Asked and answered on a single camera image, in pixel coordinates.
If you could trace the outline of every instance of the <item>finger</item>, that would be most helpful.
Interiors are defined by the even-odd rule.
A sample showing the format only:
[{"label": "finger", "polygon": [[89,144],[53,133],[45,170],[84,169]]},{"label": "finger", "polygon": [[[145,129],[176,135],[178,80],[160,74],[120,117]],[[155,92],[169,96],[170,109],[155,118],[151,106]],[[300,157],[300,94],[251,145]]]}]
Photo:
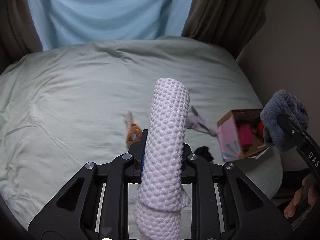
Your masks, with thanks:
[{"label": "finger", "polygon": [[313,206],[317,202],[319,194],[319,189],[315,185],[312,185],[308,192],[308,203],[311,206],[311,208],[313,208]]},{"label": "finger", "polygon": [[306,185],[308,178],[309,178],[309,175],[307,175],[307,176],[304,177],[304,179],[303,179],[302,182],[301,182],[301,185],[302,185],[302,186],[305,186],[305,185]]},{"label": "finger", "polygon": [[301,198],[302,198],[302,190],[303,190],[303,187],[298,189],[296,191],[296,193],[294,194],[294,197],[293,197],[293,205],[296,206],[299,204],[299,202],[301,201]]},{"label": "finger", "polygon": [[290,218],[293,217],[293,215],[296,212],[297,207],[293,205],[293,200],[290,201],[289,205],[285,208],[285,210],[283,211],[283,215],[286,218]]}]

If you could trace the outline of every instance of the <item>stuffed toy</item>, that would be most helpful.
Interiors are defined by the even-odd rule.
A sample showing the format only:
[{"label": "stuffed toy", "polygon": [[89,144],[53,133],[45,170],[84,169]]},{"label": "stuffed toy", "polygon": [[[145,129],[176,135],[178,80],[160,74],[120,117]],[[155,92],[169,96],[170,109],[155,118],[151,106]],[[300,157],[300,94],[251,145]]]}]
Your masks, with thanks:
[{"label": "stuffed toy", "polygon": [[139,142],[141,140],[142,130],[138,125],[136,125],[133,122],[133,116],[130,111],[124,116],[124,119],[128,127],[128,133],[127,133],[127,138],[125,140],[125,143],[129,148],[130,145],[132,145],[133,143]]}]

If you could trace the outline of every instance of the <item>gray towel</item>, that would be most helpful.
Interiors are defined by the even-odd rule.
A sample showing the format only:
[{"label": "gray towel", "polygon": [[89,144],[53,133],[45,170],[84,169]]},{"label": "gray towel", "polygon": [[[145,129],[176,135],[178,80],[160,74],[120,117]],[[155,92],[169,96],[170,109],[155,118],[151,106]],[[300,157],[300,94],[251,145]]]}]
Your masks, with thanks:
[{"label": "gray towel", "polygon": [[287,115],[303,131],[308,128],[309,115],[305,106],[284,89],[276,92],[261,111],[265,144],[276,146],[281,152],[285,152],[293,148],[295,143],[278,126],[277,117],[281,113]]},{"label": "gray towel", "polygon": [[198,111],[191,106],[189,109],[188,117],[186,120],[186,128],[193,129],[198,132],[209,133],[212,136],[218,134],[217,125],[207,122],[203,117],[201,117]]}]

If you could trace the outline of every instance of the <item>brown curtain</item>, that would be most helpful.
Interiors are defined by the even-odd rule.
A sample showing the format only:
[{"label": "brown curtain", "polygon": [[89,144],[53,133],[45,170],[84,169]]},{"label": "brown curtain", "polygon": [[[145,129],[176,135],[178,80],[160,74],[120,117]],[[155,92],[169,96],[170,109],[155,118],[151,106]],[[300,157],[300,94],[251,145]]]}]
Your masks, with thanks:
[{"label": "brown curtain", "polygon": [[0,8],[0,73],[24,55],[42,51],[27,0],[7,0]]},{"label": "brown curtain", "polygon": [[237,58],[265,22],[267,0],[192,0],[182,36],[227,49]]}]

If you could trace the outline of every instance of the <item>white towel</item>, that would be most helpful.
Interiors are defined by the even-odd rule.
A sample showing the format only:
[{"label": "white towel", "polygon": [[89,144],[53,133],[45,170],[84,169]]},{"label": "white towel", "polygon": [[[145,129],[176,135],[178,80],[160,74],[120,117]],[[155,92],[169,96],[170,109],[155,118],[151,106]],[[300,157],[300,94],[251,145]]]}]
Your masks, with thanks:
[{"label": "white towel", "polygon": [[180,180],[189,101],[179,81],[157,80],[135,212],[145,240],[179,240],[180,212],[190,203]]}]

